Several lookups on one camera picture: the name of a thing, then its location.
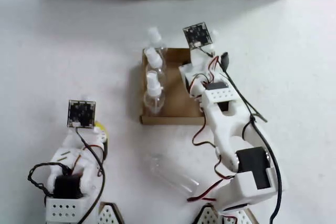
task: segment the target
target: cardboard box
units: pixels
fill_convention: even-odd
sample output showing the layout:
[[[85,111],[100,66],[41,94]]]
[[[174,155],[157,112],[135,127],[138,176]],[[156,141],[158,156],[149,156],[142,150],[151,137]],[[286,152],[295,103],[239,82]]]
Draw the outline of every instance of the cardboard box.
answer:
[[[141,91],[141,115],[142,124],[165,125],[202,125],[204,118],[199,110],[199,103],[189,97],[182,82],[179,66],[190,63],[190,50],[187,48],[169,48],[166,54],[166,87],[165,103],[162,111],[157,116],[147,113],[143,103],[143,95],[146,91],[146,56],[142,55],[142,91]]]

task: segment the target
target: wire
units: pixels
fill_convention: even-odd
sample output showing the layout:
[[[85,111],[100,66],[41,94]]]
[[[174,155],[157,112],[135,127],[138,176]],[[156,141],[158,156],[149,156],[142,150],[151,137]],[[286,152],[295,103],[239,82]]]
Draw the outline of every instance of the wire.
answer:
[[[208,55],[210,58],[213,58],[213,55],[210,54],[209,52],[204,51],[201,47],[197,47],[198,50],[202,51],[203,53],[205,53],[206,55]]]
[[[92,155],[94,156],[94,158],[96,159],[97,163],[99,164],[103,179],[102,179],[102,183],[101,183],[101,188],[100,191],[98,193],[98,196],[96,197],[95,201],[93,202],[93,204],[91,205],[91,207],[88,209],[88,211],[84,214],[84,216],[80,219],[80,221],[77,224],[83,224],[84,221],[86,220],[86,218],[90,215],[90,213],[93,211],[93,209],[95,208],[95,206],[97,205],[103,190],[104,190],[104,186],[105,186],[105,170],[103,167],[102,162],[99,160],[99,157],[96,155],[96,153],[93,151],[93,149],[91,148],[90,145],[87,144],[87,142],[84,140],[84,138],[79,134],[78,132],[78,127],[75,128],[75,131],[77,133],[77,135],[80,137],[81,141],[83,142],[84,146],[92,153]]]
[[[245,140],[245,138],[244,138],[245,137],[245,131],[250,124],[251,124],[251,121],[248,121],[248,123],[245,124],[245,126],[243,128],[243,131],[241,132],[241,137],[242,137],[243,140]]]
[[[222,181],[223,181],[223,179],[220,179],[219,181],[214,183],[211,187],[209,187],[204,193],[202,193],[201,195],[196,196],[196,197],[190,197],[190,198],[187,199],[187,201],[188,202],[194,202],[194,201],[203,199],[204,196],[206,196],[212,189],[214,189],[216,186],[218,186]]]
[[[269,218],[269,223],[272,224],[275,217],[277,216],[279,210],[280,210],[280,205],[281,205],[281,199],[282,199],[282,180],[281,180],[281,173],[280,173],[280,169],[279,169],[279,165],[277,162],[277,159],[275,158],[274,152],[272,150],[272,148],[270,147],[269,143],[267,142],[267,140],[265,139],[265,137],[262,135],[262,133],[260,132],[260,130],[258,129],[256,123],[255,123],[255,117],[252,115],[251,116],[251,124],[252,127],[255,129],[255,131],[258,133],[258,135],[260,136],[261,140],[263,141],[263,143],[265,144],[269,155],[271,156],[273,163],[274,163],[274,168],[277,174],[277,182],[278,182],[278,198],[277,198],[277,203],[275,206],[275,209],[271,215],[271,217]]]
[[[215,198],[202,198],[201,200],[206,200],[206,201],[217,201]]]
[[[205,74],[203,74],[203,73],[197,73],[197,74],[194,75],[195,78],[198,77],[198,76],[204,76],[206,78],[207,83],[210,83],[208,76],[206,76]]]
[[[277,159],[275,158],[274,152],[272,150],[272,148],[270,147],[269,143],[267,142],[267,140],[265,139],[265,137],[263,136],[263,134],[260,132],[260,130],[258,129],[257,125],[256,125],[256,118],[255,115],[260,117],[262,120],[264,119],[264,121],[267,121],[256,109],[254,109],[254,107],[252,105],[250,105],[250,103],[244,98],[244,96],[240,93],[240,91],[238,90],[237,86],[235,85],[235,83],[233,82],[233,80],[231,79],[230,75],[226,72],[226,70],[223,70],[225,72],[225,74],[227,75],[229,81],[231,82],[232,86],[234,87],[234,89],[237,91],[237,93],[239,94],[240,98],[243,100],[243,102],[245,103],[245,106],[247,107],[249,113],[250,113],[250,120],[248,122],[248,124],[246,124],[243,128],[243,132],[242,132],[242,136],[244,138],[244,133],[245,133],[245,129],[247,128],[247,126],[249,124],[252,125],[253,129],[257,132],[257,134],[259,135],[259,137],[261,138],[261,140],[263,141],[263,143],[266,146],[266,149],[269,152],[269,155],[271,156],[273,163],[274,163],[274,168],[277,174],[277,183],[278,183],[278,196],[277,196],[277,203],[275,206],[275,209],[272,213],[272,215],[269,218],[269,223],[272,224],[276,215],[278,214],[279,210],[280,210],[280,205],[281,205],[281,199],[282,199],[282,180],[281,180],[281,173],[280,173],[280,168],[277,162]],[[251,106],[251,108],[256,112],[256,114],[253,114],[251,112],[251,109],[249,108],[249,106]]]
[[[41,166],[53,166],[53,165],[60,166],[62,168],[63,175],[70,175],[71,174],[71,169],[68,166],[66,166],[62,163],[56,163],[56,162],[37,164],[29,171],[29,174],[28,174],[28,181],[30,181],[38,189],[42,190],[44,192],[45,196],[47,196],[47,197],[52,197],[53,194],[48,191],[48,189],[44,186],[43,183],[37,183],[35,180],[33,180],[32,176],[33,176],[34,171],[37,168],[39,168]]]
[[[212,77],[211,82],[214,82],[214,80],[215,80],[215,76],[214,76],[214,74],[211,72],[210,67],[211,67],[211,65],[212,65],[214,62],[215,62],[215,64],[217,64],[217,62],[218,62],[218,58],[219,58],[219,56],[216,56],[216,57],[210,62],[210,64],[208,65],[208,71],[210,72],[210,75],[211,75],[211,77]]]
[[[215,164],[215,167],[214,167],[215,173],[216,173],[219,177],[221,177],[222,179],[232,179],[232,178],[234,178],[234,176],[224,176],[224,175],[221,174],[219,171],[217,171],[217,166],[221,163],[221,161],[222,161],[222,156],[220,155],[220,156],[219,156],[218,163]]]
[[[225,217],[225,218],[231,218],[231,219],[235,219],[235,224],[237,224],[238,223],[238,218],[237,217],[235,217],[235,216],[228,216],[228,215],[223,215],[223,217]]]
[[[227,75],[223,75],[222,73],[220,73],[220,75],[222,75],[224,78],[227,78],[229,80],[229,82],[232,84],[232,86],[234,87],[234,89],[237,91],[238,95],[240,96],[240,98],[243,100],[243,102],[245,103],[248,111],[250,114],[253,114],[250,107],[256,112],[254,115],[258,116],[260,119],[262,119],[265,123],[267,123],[267,120],[259,113],[259,111],[257,111],[249,101],[246,100],[246,98],[243,96],[243,94],[238,90],[236,84],[234,83],[234,81],[232,80],[232,78],[230,77],[230,75],[227,73],[226,70],[222,69],[224,71],[224,73]]]
[[[193,136],[193,139],[192,139],[192,143],[193,145],[195,146],[200,146],[200,145],[203,145],[203,144],[209,144],[211,145],[213,148],[216,148],[216,145],[214,145],[213,143],[209,142],[209,141],[204,141],[204,142],[200,142],[200,143],[195,143],[195,138],[204,130],[205,128],[205,125],[206,125],[206,117],[205,117],[205,114],[203,112],[203,118],[204,118],[204,123],[202,125],[202,127],[200,128],[199,131],[196,132],[196,134]]]

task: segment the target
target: white table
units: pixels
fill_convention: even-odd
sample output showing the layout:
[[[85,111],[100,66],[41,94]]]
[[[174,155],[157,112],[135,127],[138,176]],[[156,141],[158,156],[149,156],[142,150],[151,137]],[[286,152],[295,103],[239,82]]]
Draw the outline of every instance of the white table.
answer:
[[[202,21],[219,31],[229,72],[269,120],[290,186],[275,223],[327,223],[336,210],[335,13],[336,0],[0,0],[0,223],[43,223],[28,171],[51,159],[68,99],[82,95],[110,133],[103,199],[126,223],[191,223],[203,202],[187,204],[141,160],[174,158],[202,190],[218,179],[214,152],[191,144],[197,126],[140,125],[133,94],[146,29],[158,25],[170,47],[187,47],[182,28]],[[267,223],[274,206],[252,210]]]

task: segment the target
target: bottle cap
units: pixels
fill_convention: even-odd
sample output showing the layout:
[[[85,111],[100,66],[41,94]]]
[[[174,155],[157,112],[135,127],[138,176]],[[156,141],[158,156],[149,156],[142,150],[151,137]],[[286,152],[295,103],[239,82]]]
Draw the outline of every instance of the bottle cap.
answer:
[[[157,27],[151,27],[148,29],[149,40],[151,43],[159,43],[162,40],[161,34]]]
[[[148,71],[147,78],[147,93],[151,97],[158,97],[162,93],[162,88],[157,78],[158,73],[155,71]]]
[[[162,68],[162,58],[153,47],[147,48],[145,55],[152,68]]]

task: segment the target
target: clear plastic bottle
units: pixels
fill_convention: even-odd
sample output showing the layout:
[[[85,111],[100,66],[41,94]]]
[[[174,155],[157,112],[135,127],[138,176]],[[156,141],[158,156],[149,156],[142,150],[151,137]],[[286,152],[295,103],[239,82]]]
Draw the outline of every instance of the clear plastic bottle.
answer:
[[[185,196],[193,196],[199,186],[190,174],[172,159],[161,154],[146,157],[151,172]]]
[[[155,48],[162,59],[165,59],[167,53],[167,46],[163,42],[161,34],[157,27],[151,27],[148,29],[148,35],[150,39],[150,47]]]
[[[150,114],[158,115],[163,107],[165,95],[155,71],[146,73],[147,90],[143,102]]]
[[[155,71],[161,86],[164,88],[166,83],[166,64],[164,59],[160,57],[153,47],[147,48],[145,50],[145,55],[148,61],[146,72]]]

